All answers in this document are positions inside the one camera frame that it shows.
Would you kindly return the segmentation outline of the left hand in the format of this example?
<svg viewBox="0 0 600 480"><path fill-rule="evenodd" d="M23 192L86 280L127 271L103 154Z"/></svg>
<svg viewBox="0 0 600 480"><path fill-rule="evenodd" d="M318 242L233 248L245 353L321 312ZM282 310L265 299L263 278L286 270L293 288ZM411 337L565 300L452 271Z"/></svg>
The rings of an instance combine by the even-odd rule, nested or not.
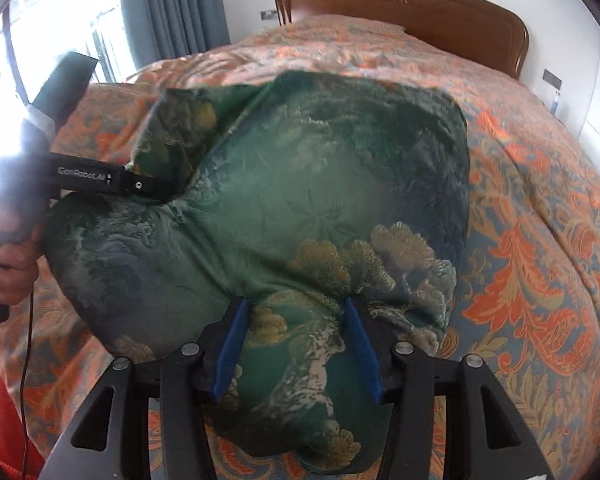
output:
<svg viewBox="0 0 600 480"><path fill-rule="evenodd" d="M0 231L16 232L21 219L14 210L0 206ZM35 226L20 243L8 242L0 247L0 304L14 306L33 292L38 279L41 252L41 226Z"/></svg>

